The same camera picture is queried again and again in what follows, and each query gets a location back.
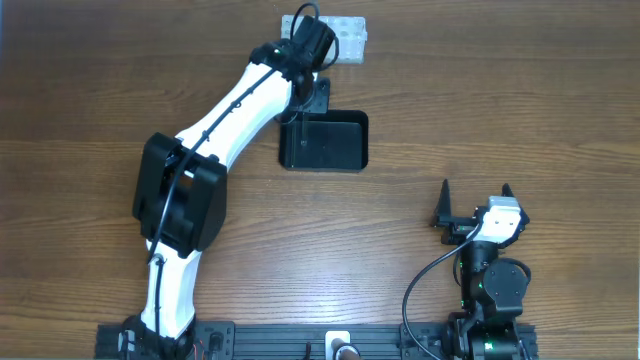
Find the wood grain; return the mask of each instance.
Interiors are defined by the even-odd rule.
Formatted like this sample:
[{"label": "wood grain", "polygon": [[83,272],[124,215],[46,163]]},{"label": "wood grain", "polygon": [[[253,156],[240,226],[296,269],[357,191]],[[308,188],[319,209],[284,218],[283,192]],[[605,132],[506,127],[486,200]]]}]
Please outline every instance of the wood grain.
[{"label": "wood grain", "polygon": [[[96,326],[144,306],[130,216],[142,145],[206,114],[283,0],[5,0],[0,58],[0,356],[90,357]],[[331,107],[370,119],[360,174],[288,172],[265,128],[236,163],[200,266],[200,319],[387,323],[447,248],[427,226],[509,182],[532,224],[522,321],[545,358],[635,358],[640,3],[322,0],[365,16],[366,63],[328,72]],[[448,266],[411,298],[443,321]]]}]

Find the brown wooden surface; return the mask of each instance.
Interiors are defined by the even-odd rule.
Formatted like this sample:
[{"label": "brown wooden surface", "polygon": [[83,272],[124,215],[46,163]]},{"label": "brown wooden surface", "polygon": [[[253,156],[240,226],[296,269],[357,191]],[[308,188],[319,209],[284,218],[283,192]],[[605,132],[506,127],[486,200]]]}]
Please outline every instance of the brown wooden surface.
[{"label": "brown wooden surface", "polygon": [[[144,306],[130,208],[142,146],[199,120],[299,2],[5,0],[0,58],[0,356],[90,357],[96,326]],[[368,113],[361,174],[297,173],[269,125],[230,175],[199,319],[391,323],[448,248],[427,226],[442,179],[471,214],[509,182],[532,223],[511,257],[544,357],[635,358],[640,2],[325,1],[365,16],[364,65],[328,72]],[[459,304],[450,265],[410,318]]]}]

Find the wooden table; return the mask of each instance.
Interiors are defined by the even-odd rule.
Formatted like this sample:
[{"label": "wooden table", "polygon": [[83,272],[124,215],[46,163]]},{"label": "wooden table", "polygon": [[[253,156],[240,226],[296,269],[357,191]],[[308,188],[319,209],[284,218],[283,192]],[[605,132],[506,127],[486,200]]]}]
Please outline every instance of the wooden table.
[{"label": "wooden table", "polygon": [[[0,58],[0,356],[90,357],[96,326],[144,306],[131,204],[144,142],[199,120],[279,36],[283,0],[5,0]],[[321,1],[365,16],[364,65],[331,108],[370,119],[360,174],[277,162],[270,124],[230,174],[199,319],[399,324],[448,247],[428,227],[449,178],[469,216],[509,182],[532,222],[508,248],[534,280],[521,321],[543,357],[635,358],[640,3]],[[410,318],[459,306],[450,263]]]}]

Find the white ice cube tray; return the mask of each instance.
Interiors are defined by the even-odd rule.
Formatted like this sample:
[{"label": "white ice cube tray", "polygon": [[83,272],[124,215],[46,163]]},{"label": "white ice cube tray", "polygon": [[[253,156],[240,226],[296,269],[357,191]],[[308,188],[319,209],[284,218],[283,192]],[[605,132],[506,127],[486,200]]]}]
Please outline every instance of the white ice cube tray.
[{"label": "white ice cube tray", "polygon": [[[298,30],[303,17],[303,15],[298,17],[294,32]],[[282,17],[282,27],[280,28],[280,36],[282,38],[288,39],[291,37],[291,21],[293,21],[293,15],[284,15]],[[328,24],[340,39],[340,53],[336,61],[337,64],[362,64],[364,62],[364,46],[367,43],[367,21],[365,18],[320,16],[320,21]],[[334,54],[335,42],[331,45],[324,62],[330,62]]]}]

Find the robotic arm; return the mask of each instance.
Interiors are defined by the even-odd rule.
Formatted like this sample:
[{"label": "robotic arm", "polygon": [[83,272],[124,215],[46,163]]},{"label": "robotic arm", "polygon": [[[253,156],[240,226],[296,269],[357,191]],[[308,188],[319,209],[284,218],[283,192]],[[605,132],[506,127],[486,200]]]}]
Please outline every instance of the robotic arm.
[{"label": "robotic arm", "polygon": [[148,239],[149,289],[144,310],[120,334],[125,358],[144,351],[184,359],[191,351],[198,263],[226,216],[227,171],[269,120],[296,116],[313,100],[314,73],[326,69],[334,40],[317,13],[305,16],[292,39],[253,50],[240,81],[202,120],[146,143],[133,214]]}]

